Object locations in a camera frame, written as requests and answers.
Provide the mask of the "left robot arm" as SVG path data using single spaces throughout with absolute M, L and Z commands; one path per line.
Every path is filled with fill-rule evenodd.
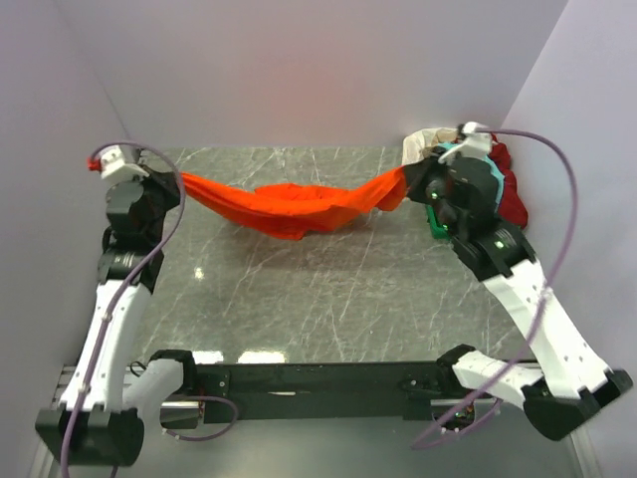
M 149 167 L 106 193 L 108 226 L 86 341 L 58 404 L 40 410 L 35 423 L 63 473 L 73 465 L 131 466 L 164 399 L 195 381 L 192 354 L 177 351 L 153 358 L 141 378 L 124 384 L 133 336 L 172 236 L 163 229 L 166 214 L 184 206 L 181 175 Z

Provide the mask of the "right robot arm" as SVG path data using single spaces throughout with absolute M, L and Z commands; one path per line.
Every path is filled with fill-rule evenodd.
M 546 282 L 522 230 L 498 212 L 499 183 L 481 159 L 436 156 L 403 168 L 407 197 L 433 208 L 453 250 L 530 341 L 528 368 L 466 345 L 437 361 L 453 389 L 476 390 L 521 409 L 545 438 L 559 441 L 633 385 L 588 345 Z

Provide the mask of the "orange t shirt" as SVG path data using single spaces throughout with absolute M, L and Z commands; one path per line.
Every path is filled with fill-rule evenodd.
M 182 178 L 187 195 L 203 206 L 231 222 L 285 240 L 333 232 L 374 209 L 392 211 L 407 196 L 401 167 L 353 189 L 280 183 L 247 191 L 191 173 Z

